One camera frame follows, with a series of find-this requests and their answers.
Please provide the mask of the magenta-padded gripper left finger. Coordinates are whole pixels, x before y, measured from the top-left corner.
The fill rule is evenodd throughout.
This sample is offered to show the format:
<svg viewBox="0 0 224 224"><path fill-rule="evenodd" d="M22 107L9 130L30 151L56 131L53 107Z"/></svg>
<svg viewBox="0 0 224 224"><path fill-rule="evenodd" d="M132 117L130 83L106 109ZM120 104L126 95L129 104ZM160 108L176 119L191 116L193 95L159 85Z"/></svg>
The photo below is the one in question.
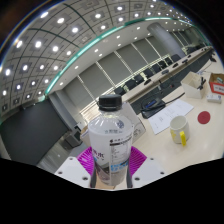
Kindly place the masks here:
<svg viewBox="0 0 224 224"><path fill-rule="evenodd" d="M69 156L57 169L55 175L84 188L94 188L96 173L92 149L88 147L77 157Z"/></svg>

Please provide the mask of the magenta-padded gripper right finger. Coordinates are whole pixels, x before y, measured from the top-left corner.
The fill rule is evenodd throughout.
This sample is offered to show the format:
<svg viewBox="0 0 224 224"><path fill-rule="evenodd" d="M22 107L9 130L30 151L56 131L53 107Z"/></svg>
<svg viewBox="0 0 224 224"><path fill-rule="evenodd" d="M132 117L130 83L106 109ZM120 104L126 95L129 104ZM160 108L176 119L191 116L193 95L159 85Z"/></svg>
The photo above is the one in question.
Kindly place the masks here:
<svg viewBox="0 0 224 224"><path fill-rule="evenodd" d="M164 176L164 169L153 157L147 157L135 147L131 148L126 177L128 188L140 188Z"/></svg>

